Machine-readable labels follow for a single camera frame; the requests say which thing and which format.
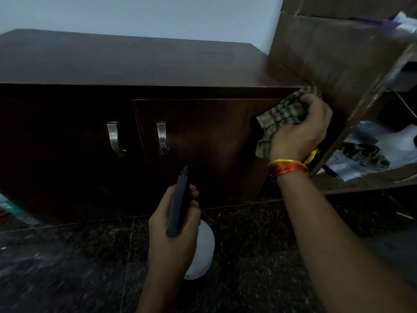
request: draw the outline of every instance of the wall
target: wall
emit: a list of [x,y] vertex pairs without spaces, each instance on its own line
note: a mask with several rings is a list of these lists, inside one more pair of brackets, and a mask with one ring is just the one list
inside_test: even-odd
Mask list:
[[0,0],[15,28],[249,42],[269,52],[282,0]]

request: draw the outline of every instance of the patterned cloth on shelf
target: patterned cloth on shelf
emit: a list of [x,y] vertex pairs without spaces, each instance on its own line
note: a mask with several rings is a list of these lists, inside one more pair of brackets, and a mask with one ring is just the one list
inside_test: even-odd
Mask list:
[[378,146],[344,142],[340,150],[343,151],[346,157],[365,167],[377,171],[383,171],[389,168],[390,162],[383,156]]
[[287,124],[300,124],[308,114],[307,105],[300,101],[300,97],[305,93],[312,93],[319,98],[323,98],[321,90],[316,86],[301,88],[279,101],[269,111],[257,116],[259,125],[263,128],[263,138],[256,145],[255,155],[259,158],[269,158],[272,136],[282,126]]

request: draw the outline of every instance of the cabinet handle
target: cabinet handle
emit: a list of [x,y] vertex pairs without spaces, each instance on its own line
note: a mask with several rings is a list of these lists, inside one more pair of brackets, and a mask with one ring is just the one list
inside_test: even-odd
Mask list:
[[117,122],[107,122],[108,135],[110,137],[110,144],[114,152],[119,156],[125,156],[126,150],[120,148],[119,140],[117,139]]
[[166,122],[156,123],[156,129],[158,130],[159,148],[161,149],[161,154],[166,155],[169,150],[166,145]]

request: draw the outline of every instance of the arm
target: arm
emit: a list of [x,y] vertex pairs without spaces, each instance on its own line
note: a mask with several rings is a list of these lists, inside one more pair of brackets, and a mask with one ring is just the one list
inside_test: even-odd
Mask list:
[[[196,200],[189,205],[183,227],[176,237],[167,237],[169,210],[175,186],[170,186],[149,219],[148,274],[137,313],[165,313],[175,310],[181,281],[197,248],[201,210]],[[199,195],[190,185],[194,198]]]
[[[309,116],[273,138],[270,159],[302,160],[324,139],[330,108],[304,95]],[[329,313],[416,312],[414,289],[378,261],[301,171],[277,178],[313,286]]]

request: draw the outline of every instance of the white cable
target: white cable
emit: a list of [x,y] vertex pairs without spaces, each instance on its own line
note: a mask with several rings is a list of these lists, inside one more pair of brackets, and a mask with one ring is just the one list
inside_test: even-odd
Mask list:
[[407,109],[412,113],[412,115],[414,115],[415,118],[417,118],[417,115],[413,112],[412,109],[410,109],[410,107],[407,105],[407,103],[405,103],[404,99],[402,98],[402,96],[399,95],[399,93],[397,91],[393,91],[397,97],[404,103],[404,105],[407,107]]

